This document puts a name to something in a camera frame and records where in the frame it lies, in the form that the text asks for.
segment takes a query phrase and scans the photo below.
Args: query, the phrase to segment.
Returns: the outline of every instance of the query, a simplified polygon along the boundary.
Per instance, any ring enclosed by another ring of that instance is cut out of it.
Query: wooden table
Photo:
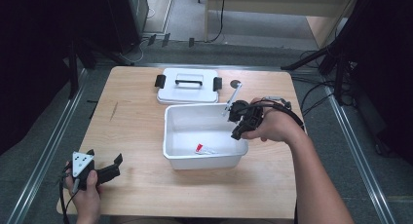
[[[102,185],[101,213],[174,217],[292,219],[296,201],[290,150],[281,142],[249,142],[234,168],[173,170],[164,157],[166,105],[157,101],[156,76],[162,68],[115,67],[110,73],[80,152],[95,151],[95,167],[113,164],[121,175]],[[301,117],[291,78],[285,72],[217,70],[223,87],[219,102],[243,87],[237,99],[279,95]],[[68,213],[75,213],[69,206]]]

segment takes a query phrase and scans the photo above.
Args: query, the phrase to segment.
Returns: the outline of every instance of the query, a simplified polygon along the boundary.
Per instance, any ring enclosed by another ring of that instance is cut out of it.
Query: human arm
[[[67,176],[65,179],[70,197],[73,197],[73,178]],[[79,190],[73,197],[73,203],[78,212],[78,224],[97,223],[100,217],[100,195],[96,190],[97,173],[91,170],[87,179],[86,191]]]
[[[259,128],[244,132],[242,138],[284,141],[289,146],[295,170],[299,223],[354,223],[310,137],[281,111],[266,107],[264,113]]]

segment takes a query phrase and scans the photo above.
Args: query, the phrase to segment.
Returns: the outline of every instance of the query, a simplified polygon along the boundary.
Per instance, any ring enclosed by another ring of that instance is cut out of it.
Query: human hand
[[[260,101],[255,98],[251,103]],[[261,104],[272,104],[272,102],[262,101]],[[262,141],[267,139],[273,141],[284,141],[286,144],[294,142],[300,137],[307,136],[295,121],[285,113],[271,107],[263,108],[264,119],[255,131],[247,131],[241,135],[244,139],[260,137]]]
[[[73,197],[73,177],[71,175],[65,178],[65,182],[70,194]],[[100,195],[96,190],[97,172],[91,170],[87,179],[86,191],[79,190],[72,201],[78,212],[77,223],[97,223],[100,216]]]

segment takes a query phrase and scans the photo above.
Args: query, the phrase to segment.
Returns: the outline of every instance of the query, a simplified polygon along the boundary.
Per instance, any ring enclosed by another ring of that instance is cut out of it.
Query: container lid
[[[158,101],[162,104],[216,103],[217,76],[215,70],[166,68],[163,73],[165,83],[158,90]]]

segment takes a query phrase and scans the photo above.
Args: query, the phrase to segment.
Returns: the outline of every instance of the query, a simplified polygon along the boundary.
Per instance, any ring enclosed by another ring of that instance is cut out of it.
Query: red object
[[[202,144],[198,144],[197,146],[197,150],[195,150],[195,152],[200,152],[200,150],[203,148],[204,145]]]

